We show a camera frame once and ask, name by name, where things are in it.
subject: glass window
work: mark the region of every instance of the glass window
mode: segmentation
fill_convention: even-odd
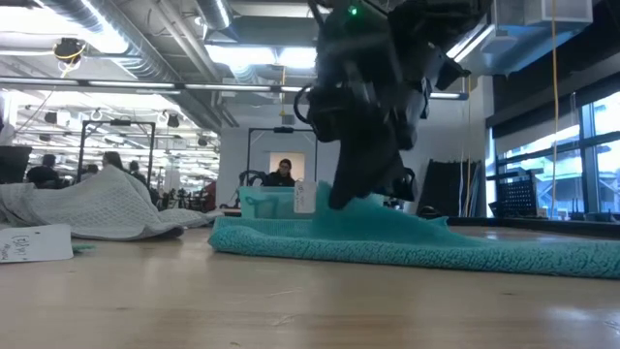
[[[547,209],[547,216],[551,216],[551,196],[553,179],[553,155],[536,159],[523,160],[508,164],[507,172],[516,170],[540,170],[536,174],[536,189],[539,208]],[[565,211],[583,212],[583,188],[581,182],[581,156],[579,150],[558,153],[555,167],[555,212]]]
[[[596,135],[620,131],[620,92],[594,103],[594,129]]]
[[[620,141],[597,145],[600,212],[620,212]]]
[[[558,131],[557,140],[558,145],[570,142],[579,141],[579,125],[574,125],[569,128],[565,128],[562,131]],[[542,137],[539,140],[533,141],[529,144],[525,144],[516,149],[509,150],[504,155],[506,158],[510,158],[517,155],[530,154],[544,149],[553,147],[555,141],[555,134]]]

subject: computer monitor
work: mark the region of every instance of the computer monitor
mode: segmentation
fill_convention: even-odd
[[[0,184],[23,182],[31,152],[30,146],[0,146]]]

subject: air conditioning unit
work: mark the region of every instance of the air conditioning unit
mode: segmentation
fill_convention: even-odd
[[[555,0],[557,23],[592,23],[592,0]],[[548,25],[553,18],[553,0],[525,0],[525,25]]]

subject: wooden table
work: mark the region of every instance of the wooden table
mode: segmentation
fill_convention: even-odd
[[[0,266],[0,348],[620,348],[617,281],[249,258],[207,239]]]

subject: teal cloth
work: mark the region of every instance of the teal cloth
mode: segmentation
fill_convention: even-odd
[[[220,217],[209,243],[218,251],[337,262],[620,278],[620,241],[500,241],[449,230],[366,200],[329,209],[321,183],[312,220]]]

